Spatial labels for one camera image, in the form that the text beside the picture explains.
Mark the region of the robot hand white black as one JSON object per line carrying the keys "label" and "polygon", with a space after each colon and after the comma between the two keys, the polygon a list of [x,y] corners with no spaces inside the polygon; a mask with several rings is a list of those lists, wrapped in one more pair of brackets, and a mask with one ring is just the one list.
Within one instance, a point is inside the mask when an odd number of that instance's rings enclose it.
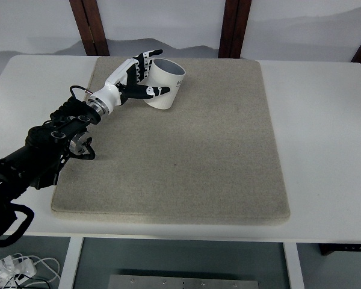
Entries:
{"label": "robot hand white black", "polygon": [[147,86],[154,57],[163,53],[162,49],[142,52],[125,60],[106,80],[104,87],[94,92],[88,103],[94,102],[104,114],[110,114],[116,106],[128,99],[152,99],[170,92],[170,88]]}

